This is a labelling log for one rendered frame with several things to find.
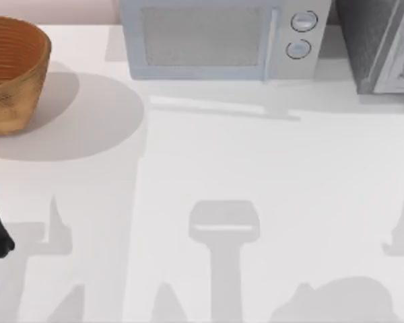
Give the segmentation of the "microwave oven door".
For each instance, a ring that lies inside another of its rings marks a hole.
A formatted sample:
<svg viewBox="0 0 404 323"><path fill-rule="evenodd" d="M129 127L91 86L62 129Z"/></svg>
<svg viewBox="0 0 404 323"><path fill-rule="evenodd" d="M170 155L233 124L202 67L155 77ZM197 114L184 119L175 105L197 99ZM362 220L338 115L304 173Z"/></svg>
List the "microwave oven door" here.
<svg viewBox="0 0 404 323"><path fill-rule="evenodd" d="M133 79L263 80L282 0L119 0Z"/></svg>

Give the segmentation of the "brown woven basket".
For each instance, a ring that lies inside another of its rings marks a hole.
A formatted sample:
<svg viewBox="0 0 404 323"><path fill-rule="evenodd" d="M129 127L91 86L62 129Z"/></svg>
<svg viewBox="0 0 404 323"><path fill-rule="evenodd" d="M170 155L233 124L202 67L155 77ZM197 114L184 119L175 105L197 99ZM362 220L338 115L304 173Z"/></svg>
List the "brown woven basket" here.
<svg viewBox="0 0 404 323"><path fill-rule="evenodd" d="M25 129L38 106L52 44L38 26L0 16L0 135Z"/></svg>

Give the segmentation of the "round microwave knob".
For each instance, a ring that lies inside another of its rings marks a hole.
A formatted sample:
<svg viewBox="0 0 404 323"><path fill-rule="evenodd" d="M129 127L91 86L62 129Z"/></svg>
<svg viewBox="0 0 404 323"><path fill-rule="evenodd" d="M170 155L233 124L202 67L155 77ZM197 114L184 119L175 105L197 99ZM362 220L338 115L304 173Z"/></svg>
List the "round microwave knob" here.
<svg viewBox="0 0 404 323"><path fill-rule="evenodd" d="M312 45L309 41L299 39L295 42L291 42L285 49L286 55L293 60L300 60L307 57L312 50Z"/></svg>
<svg viewBox="0 0 404 323"><path fill-rule="evenodd" d="M318 16L313 11L298 12L291 18L292 29L300 33L313 30L317 24Z"/></svg>

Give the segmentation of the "pale microwave oven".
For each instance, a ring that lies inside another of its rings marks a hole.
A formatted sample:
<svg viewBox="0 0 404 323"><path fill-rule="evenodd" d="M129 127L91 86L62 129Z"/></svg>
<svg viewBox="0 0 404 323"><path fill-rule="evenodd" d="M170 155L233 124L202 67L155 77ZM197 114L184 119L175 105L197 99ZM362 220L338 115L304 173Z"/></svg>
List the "pale microwave oven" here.
<svg viewBox="0 0 404 323"><path fill-rule="evenodd" d="M271 57L270 80L277 79L310 79L313 77L327 18L332 0L282 0L282 7L277 18L277 30L274 51ZM309 32L296 32L291 27L291 18L295 13L313 11L318 16L318 24ZM300 60L289 58L285 49L291 42L299 39L309 41L311 53Z"/></svg>

